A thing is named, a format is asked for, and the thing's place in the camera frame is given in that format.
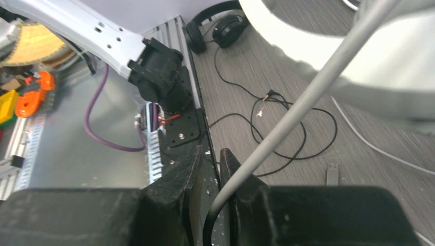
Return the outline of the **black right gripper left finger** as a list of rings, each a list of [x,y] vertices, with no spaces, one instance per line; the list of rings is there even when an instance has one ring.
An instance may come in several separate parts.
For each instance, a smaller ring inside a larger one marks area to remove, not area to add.
[[[1,245],[196,245],[202,146],[143,189],[24,189],[1,204]]]

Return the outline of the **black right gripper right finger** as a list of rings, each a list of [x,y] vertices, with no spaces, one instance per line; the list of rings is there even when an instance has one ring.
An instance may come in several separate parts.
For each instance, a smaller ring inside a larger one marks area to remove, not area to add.
[[[373,186],[270,186],[230,198],[231,245],[420,245],[399,201]]]

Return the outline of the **large white grey headphones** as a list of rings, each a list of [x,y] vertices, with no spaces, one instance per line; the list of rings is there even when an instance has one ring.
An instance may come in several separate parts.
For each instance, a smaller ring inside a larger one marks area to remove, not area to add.
[[[331,88],[336,99],[402,127],[434,127],[434,1],[362,1],[354,24],[380,24],[364,43],[352,33],[301,30],[264,1],[240,4],[257,33],[305,80],[347,41],[356,53]]]

